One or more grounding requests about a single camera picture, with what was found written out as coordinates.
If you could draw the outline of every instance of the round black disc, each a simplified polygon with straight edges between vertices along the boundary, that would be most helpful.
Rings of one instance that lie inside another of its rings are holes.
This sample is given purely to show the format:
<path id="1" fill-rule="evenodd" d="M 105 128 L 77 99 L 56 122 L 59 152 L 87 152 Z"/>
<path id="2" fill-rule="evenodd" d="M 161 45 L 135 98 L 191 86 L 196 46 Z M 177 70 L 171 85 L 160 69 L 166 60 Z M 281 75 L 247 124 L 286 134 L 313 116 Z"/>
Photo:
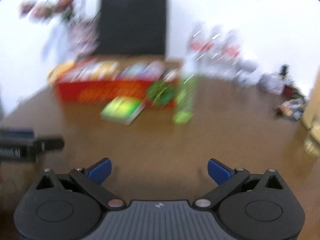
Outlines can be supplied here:
<path id="1" fill-rule="evenodd" d="M 285 240 L 297 236 L 304 212 L 295 197 L 269 189 L 242 192 L 226 198 L 218 216 L 234 236 L 255 240 Z"/>
<path id="2" fill-rule="evenodd" d="M 87 195 L 45 189 L 33 196 L 24 197 L 14 214 L 15 226 L 26 238 L 81 239 L 100 220 L 99 204 Z"/>

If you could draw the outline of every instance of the logo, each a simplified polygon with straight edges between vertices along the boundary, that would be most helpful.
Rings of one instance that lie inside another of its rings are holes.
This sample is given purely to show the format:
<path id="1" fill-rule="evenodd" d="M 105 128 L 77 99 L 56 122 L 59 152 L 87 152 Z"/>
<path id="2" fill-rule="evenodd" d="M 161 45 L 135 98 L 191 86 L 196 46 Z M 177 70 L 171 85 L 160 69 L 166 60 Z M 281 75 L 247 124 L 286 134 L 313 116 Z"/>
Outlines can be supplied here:
<path id="1" fill-rule="evenodd" d="M 162 208 L 163 206 L 164 206 L 164 204 L 163 204 L 163 203 L 160 203 L 160 202 L 155 205 L 155 207 L 157 207 L 157 208 Z"/>

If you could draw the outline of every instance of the silver screw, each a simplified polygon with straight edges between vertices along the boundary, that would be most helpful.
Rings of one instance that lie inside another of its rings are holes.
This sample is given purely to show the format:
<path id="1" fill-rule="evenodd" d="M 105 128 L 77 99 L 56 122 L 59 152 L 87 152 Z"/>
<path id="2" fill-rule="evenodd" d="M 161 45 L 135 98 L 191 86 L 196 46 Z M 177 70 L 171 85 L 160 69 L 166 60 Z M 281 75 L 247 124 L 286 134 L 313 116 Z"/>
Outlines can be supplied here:
<path id="1" fill-rule="evenodd" d="M 198 207 L 209 207 L 211 205 L 211 201 L 209 199 L 200 198 L 196 201 L 196 206 Z"/>
<path id="2" fill-rule="evenodd" d="M 122 207 L 124 205 L 123 200 L 121 199 L 111 199 L 108 201 L 110 207 Z"/>

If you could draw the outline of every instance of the green book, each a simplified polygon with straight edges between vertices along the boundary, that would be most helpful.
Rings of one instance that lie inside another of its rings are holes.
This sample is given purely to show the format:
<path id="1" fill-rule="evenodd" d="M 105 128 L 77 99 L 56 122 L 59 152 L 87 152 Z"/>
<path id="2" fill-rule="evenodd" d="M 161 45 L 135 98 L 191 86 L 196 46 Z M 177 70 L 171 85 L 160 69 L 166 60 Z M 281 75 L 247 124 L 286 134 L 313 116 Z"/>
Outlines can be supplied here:
<path id="1" fill-rule="evenodd" d="M 129 125 L 144 107 L 143 100 L 131 97 L 116 97 L 102 110 L 101 117 Z"/>

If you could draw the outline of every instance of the green bottle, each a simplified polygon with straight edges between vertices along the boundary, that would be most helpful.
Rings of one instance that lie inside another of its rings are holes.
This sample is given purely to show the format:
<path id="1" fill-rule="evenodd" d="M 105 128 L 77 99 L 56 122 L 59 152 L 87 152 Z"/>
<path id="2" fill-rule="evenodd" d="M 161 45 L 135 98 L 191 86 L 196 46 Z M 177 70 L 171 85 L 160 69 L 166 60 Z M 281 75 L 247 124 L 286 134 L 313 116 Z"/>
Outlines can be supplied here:
<path id="1" fill-rule="evenodd" d="M 197 80 L 196 61 L 192 55 L 187 56 L 177 89 L 176 111 L 172 118 L 175 123 L 187 123 L 193 116 Z"/>

